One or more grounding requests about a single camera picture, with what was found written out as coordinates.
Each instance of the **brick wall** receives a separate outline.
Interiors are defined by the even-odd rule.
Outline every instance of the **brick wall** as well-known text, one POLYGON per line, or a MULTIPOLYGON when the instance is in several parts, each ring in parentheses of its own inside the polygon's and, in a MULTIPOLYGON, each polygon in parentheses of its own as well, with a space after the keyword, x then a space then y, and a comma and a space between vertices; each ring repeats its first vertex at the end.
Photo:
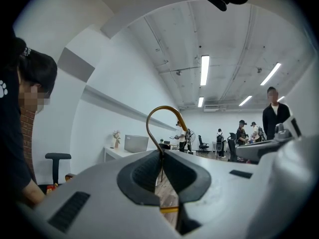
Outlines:
POLYGON ((33 163, 32 163, 32 129, 35 113, 21 108, 21 128, 23 134, 23 149, 24 158, 34 175, 33 163))

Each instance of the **ceiling light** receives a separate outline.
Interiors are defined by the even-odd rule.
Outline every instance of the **ceiling light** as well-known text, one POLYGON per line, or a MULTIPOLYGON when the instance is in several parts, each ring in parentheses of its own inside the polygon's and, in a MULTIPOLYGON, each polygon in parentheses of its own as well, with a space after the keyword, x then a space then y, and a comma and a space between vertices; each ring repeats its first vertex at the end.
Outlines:
POLYGON ((239 106, 242 106, 243 104, 245 104, 249 99, 251 99, 253 96, 248 96, 244 101, 241 102, 241 104, 239 106))
POLYGON ((200 97, 198 100, 198 107, 201 107, 203 105, 204 97, 200 97))
POLYGON ((281 63, 277 63, 275 67, 273 68, 273 70, 270 72, 270 74, 266 77, 266 79, 260 85, 261 86, 265 85, 269 81, 269 79, 276 73, 276 71, 279 69, 280 66, 281 66, 281 63))
POLYGON ((207 82, 209 68, 209 56, 204 55, 201 57, 201 76, 200 76, 200 85, 205 86, 207 82))

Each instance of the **air conditioner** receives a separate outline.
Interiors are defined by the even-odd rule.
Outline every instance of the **air conditioner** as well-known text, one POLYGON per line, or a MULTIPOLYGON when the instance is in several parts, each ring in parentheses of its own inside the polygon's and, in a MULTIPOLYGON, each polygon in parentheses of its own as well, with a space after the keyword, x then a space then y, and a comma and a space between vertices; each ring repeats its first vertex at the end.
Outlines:
POLYGON ((218 111, 220 108, 219 106, 204 106, 204 112, 215 112, 218 111))

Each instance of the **curved white arch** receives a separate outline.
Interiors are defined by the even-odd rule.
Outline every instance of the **curved white arch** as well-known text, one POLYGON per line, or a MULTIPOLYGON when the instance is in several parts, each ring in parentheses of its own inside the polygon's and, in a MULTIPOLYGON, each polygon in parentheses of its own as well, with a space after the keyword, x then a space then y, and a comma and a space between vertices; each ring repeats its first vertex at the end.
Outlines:
MULTIPOLYGON (((128 27, 139 18, 168 5, 190 0, 134 0, 131 5, 125 7, 119 13, 110 18, 101 28, 101 31, 112 38, 122 29, 128 27)), ((301 32, 304 27, 301 14, 290 0, 249 0, 248 3, 269 10, 290 22, 301 32)))

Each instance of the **flower arrangement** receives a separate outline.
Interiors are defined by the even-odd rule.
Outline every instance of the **flower arrangement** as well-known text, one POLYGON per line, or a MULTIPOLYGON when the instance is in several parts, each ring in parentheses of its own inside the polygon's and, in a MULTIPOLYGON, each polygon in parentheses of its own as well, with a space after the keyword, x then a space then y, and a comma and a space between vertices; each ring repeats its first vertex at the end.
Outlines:
POLYGON ((113 132, 113 137, 115 139, 115 148, 119 146, 120 144, 120 131, 119 130, 116 130, 113 132))

